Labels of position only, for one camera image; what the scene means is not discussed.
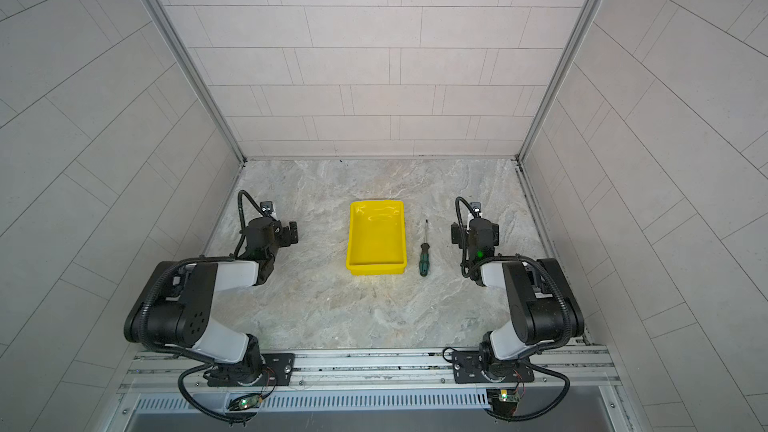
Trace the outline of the green handled screwdriver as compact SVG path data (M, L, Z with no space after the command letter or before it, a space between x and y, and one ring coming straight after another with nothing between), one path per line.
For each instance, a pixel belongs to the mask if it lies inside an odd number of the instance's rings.
M427 277L430 269L430 244L428 241L429 235L429 220L424 222L424 234L423 241L420 245L420 258L419 258L419 273L422 277Z

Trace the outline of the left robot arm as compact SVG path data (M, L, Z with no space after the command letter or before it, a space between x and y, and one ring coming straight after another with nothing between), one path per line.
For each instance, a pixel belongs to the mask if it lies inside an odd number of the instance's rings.
M212 304L218 292L264 284L279 249L298 241L295 222L261 216L242 227L243 253L159 263L128 313L125 339L203 363L210 387L287 386L295 356L264 354L255 336L213 318Z

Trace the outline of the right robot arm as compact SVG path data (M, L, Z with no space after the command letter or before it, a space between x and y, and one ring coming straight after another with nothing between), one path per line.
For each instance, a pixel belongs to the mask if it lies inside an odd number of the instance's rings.
M476 353L455 360L485 382L533 380L529 358L558 349L584 333L585 320L560 263L521 254L497 255L499 226L482 217L451 225L451 243L462 252L463 276L507 297L509 320L486 333Z

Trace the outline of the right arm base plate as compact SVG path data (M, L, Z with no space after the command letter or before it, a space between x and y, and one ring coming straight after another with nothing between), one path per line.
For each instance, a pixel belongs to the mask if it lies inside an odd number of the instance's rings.
M527 384L534 381L528 362L494 362L488 365L479 350L446 348L443 359L451 364L456 384Z

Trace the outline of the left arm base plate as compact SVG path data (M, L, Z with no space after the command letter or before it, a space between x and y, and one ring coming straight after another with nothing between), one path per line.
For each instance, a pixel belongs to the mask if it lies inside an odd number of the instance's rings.
M295 355L247 352L236 363L216 363L203 373L209 387L288 386Z

